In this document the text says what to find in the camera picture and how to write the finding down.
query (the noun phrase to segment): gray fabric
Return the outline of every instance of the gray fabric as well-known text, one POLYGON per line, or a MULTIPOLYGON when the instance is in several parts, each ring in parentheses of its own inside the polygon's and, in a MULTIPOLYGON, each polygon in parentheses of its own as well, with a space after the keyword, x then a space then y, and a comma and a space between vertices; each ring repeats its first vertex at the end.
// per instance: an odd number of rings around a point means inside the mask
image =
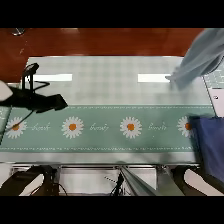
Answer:
POLYGON ((166 78, 188 83, 197 76, 213 72, 223 61, 223 57, 224 29, 205 29, 193 41, 177 71, 166 78))

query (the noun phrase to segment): orange flower center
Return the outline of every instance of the orange flower center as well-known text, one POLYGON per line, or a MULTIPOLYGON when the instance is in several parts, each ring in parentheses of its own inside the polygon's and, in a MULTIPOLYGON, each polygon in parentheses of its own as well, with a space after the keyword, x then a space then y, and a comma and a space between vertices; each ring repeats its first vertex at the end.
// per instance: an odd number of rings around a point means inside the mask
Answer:
POLYGON ((69 125, 69 129, 70 129, 71 131, 74 131, 74 130, 76 129, 76 124, 70 124, 70 125, 69 125))
POLYGON ((135 126, 133 124, 128 124, 128 130, 133 131, 135 129, 135 126))
POLYGON ((18 124, 13 125, 12 130, 13 131, 18 131, 19 130, 19 125, 18 124))
POLYGON ((189 124, 189 123, 186 123, 185 124, 185 128, 188 130, 188 131, 190 131, 192 128, 191 128, 191 124, 189 124))

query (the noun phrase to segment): wooden floor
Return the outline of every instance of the wooden floor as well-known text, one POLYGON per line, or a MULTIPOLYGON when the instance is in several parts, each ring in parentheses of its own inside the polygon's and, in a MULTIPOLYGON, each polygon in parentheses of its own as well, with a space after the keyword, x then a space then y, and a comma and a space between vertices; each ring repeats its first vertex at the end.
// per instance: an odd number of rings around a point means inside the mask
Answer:
POLYGON ((184 56, 203 28, 27 28, 13 36, 0 29, 0 80, 16 82, 31 56, 184 56))

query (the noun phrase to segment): dark blue cloth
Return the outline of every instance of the dark blue cloth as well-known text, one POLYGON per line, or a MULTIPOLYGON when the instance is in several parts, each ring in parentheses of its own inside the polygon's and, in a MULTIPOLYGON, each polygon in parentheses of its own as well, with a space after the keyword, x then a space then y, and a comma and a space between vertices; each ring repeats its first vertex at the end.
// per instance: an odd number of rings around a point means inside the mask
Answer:
POLYGON ((224 118, 192 120, 206 173, 224 182, 224 118))

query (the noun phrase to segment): daisy print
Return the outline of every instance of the daisy print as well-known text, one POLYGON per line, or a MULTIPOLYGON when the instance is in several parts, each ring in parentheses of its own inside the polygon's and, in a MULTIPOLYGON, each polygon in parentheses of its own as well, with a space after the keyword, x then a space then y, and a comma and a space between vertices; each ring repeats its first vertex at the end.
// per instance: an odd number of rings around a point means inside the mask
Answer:
POLYGON ((65 135, 66 138, 75 138, 82 134, 83 127, 84 125, 81 119, 78 117, 69 117, 65 122, 63 122, 63 135, 65 135))
POLYGON ((134 117, 126 117, 126 119, 123 119, 120 127, 120 131, 123 132, 126 138, 135 138, 141 134, 140 131, 142 130, 140 121, 134 117))
POLYGON ((8 138, 17 138, 20 135, 23 134, 23 131, 26 130, 26 122, 23 121, 20 124, 18 124, 22 120, 22 117, 15 117, 11 121, 8 122, 6 126, 6 130, 9 129, 9 131, 6 132, 6 135, 8 138))
POLYGON ((186 138, 194 137, 191 124, 188 122, 187 117, 182 117, 178 121, 178 130, 182 132, 182 135, 184 135, 186 138))

